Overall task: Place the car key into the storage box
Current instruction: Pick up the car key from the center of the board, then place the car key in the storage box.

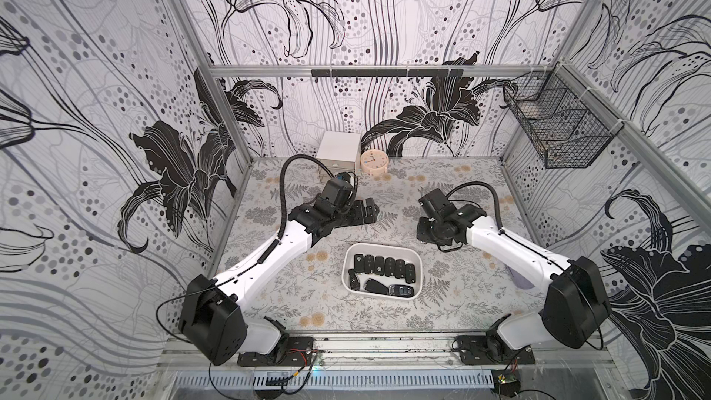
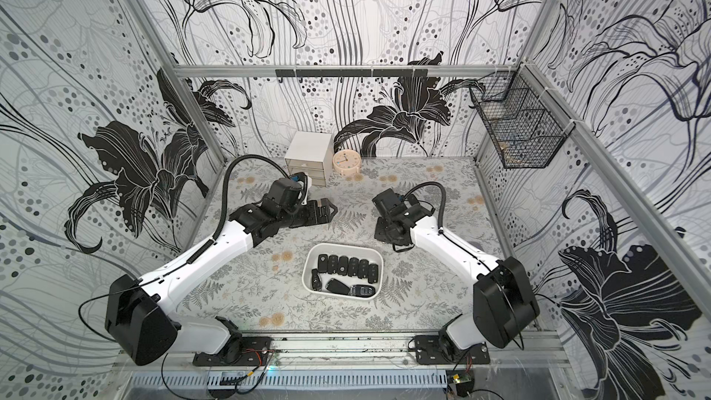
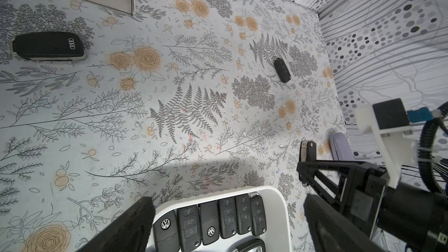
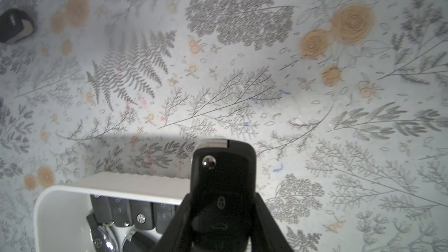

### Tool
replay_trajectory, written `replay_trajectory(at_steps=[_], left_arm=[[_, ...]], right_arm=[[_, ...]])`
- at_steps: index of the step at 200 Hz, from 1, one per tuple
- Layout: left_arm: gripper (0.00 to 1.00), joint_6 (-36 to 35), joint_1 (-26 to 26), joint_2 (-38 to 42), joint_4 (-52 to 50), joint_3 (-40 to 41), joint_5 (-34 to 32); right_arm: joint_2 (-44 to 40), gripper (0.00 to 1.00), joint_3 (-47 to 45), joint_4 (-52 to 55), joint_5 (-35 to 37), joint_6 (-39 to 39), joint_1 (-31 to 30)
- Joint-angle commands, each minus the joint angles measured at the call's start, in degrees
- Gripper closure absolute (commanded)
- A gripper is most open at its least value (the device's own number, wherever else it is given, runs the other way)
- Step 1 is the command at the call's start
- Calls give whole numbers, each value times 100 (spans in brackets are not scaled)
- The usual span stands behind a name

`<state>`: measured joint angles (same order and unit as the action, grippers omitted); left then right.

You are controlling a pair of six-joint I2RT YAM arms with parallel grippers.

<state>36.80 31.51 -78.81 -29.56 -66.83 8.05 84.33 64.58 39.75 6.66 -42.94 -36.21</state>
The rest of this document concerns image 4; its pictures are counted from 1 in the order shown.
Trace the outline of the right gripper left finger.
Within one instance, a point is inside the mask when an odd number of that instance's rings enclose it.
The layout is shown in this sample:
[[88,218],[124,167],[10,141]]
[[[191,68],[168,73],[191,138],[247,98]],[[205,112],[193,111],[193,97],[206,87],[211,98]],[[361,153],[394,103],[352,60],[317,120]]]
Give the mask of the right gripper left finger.
[[191,233],[191,194],[187,194],[178,207],[162,238],[153,252],[190,252]]

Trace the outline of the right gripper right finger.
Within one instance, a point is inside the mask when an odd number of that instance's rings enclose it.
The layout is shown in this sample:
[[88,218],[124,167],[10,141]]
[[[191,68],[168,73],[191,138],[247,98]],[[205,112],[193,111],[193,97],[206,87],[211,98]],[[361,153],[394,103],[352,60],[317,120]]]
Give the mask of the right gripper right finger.
[[259,193],[254,196],[250,240],[252,252],[293,252]]

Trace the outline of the black flip key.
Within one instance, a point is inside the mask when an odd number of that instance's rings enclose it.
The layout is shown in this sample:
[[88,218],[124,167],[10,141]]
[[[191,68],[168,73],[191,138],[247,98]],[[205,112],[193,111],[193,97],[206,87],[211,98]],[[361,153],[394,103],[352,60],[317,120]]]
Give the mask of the black flip key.
[[191,163],[194,252],[243,252],[252,226],[256,152],[246,142],[203,140]]
[[114,222],[109,198],[100,195],[90,195],[93,213],[100,224],[112,224]]

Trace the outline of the black mercedes key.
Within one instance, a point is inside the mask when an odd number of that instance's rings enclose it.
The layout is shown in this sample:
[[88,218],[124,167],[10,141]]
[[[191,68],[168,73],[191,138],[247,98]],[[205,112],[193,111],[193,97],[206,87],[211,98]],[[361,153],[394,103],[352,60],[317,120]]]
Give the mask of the black mercedes key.
[[116,236],[109,226],[98,223],[92,212],[86,220],[90,227],[91,241],[96,252],[120,252]]

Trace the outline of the white rectangular storage tray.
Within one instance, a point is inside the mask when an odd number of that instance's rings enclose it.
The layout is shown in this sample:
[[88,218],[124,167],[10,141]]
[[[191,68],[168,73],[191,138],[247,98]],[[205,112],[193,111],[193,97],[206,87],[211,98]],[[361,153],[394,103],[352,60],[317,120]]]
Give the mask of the white rectangular storage tray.
[[128,201],[179,205],[190,191],[190,181],[149,175],[102,172],[68,185],[54,185],[37,199],[33,224],[38,252],[93,252],[91,227],[86,217],[119,225],[109,229],[122,243],[134,231]]

